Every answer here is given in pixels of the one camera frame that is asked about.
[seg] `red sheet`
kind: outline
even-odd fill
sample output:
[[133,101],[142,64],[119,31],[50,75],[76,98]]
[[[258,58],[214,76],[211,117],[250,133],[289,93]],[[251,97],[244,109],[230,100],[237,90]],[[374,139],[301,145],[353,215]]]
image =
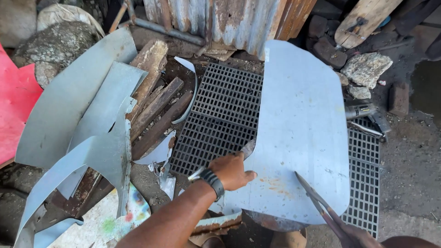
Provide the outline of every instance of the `red sheet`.
[[0,166],[15,156],[27,118],[43,92],[34,68],[17,68],[0,45]]

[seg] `plastic grid mat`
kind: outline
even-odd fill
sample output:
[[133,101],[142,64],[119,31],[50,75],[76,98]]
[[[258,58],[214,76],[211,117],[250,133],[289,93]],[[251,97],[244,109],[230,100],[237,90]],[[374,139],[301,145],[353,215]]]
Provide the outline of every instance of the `plastic grid mat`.
[[240,150],[257,134],[263,77],[209,64],[170,159],[191,175],[219,156]]
[[[372,128],[367,119],[354,122]],[[378,237],[379,212],[379,139],[361,131],[348,128],[349,143],[349,207],[341,216],[351,225],[367,230],[374,238]]]

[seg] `power drill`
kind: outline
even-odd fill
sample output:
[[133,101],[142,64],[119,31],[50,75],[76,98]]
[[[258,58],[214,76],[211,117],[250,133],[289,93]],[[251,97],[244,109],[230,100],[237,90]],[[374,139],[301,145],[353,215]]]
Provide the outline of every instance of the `power drill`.
[[[348,126],[366,132],[380,139],[380,142],[387,142],[387,133],[391,131],[389,123],[380,115],[379,108],[372,102],[367,100],[352,100],[344,103],[344,111]],[[350,120],[356,118],[368,117],[372,124],[379,130],[374,130]]]

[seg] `wristwatch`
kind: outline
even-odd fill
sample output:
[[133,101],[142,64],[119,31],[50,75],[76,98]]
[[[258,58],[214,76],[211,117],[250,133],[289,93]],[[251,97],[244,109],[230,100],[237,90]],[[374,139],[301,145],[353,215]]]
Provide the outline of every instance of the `wristwatch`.
[[214,202],[217,202],[221,198],[221,196],[224,195],[224,186],[211,169],[203,170],[199,175],[199,178],[207,182],[216,192],[217,198]]

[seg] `concrete floor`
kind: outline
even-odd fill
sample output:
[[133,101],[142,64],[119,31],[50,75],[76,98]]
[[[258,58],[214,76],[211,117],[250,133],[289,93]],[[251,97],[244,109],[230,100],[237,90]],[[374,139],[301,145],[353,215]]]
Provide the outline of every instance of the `concrete floor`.
[[[387,86],[373,90],[373,100],[385,113],[387,92],[393,82],[410,82],[411,72],[419,60],[412,55],[411,48],[389,50],[394,64],[380,79]],[[380,241],[396,235],[410,235],[424,238],[441,246],[441,142],[440,131],[428,114],[412,109],[405,118],[385,114],[391,124],[389,142],[381,146],[380,174]],[[43,171],[34,167],[14,165],[0,170],[3,185],[29,192],[42,176]],[[145,166],[135,165],[131,181],[148,202],[156,198],[152,212],[169,202],[159,189],[156,177]],[[187,187],[186,180],[178,177],[175,195]],[[14,239],[25,201],[15,195],[5,194],[0,198],[0,240]],[[51,225],[53,219],[67,217],[59,209],[48,206],[48,212],[39,223],[39,228]],[[272,231],[262,228],[247,216],[246,225],[230,230],[223,239],[230,248],[269,247]],[[307,228],[308,247],[341,247],[338,239],[327,225]]]

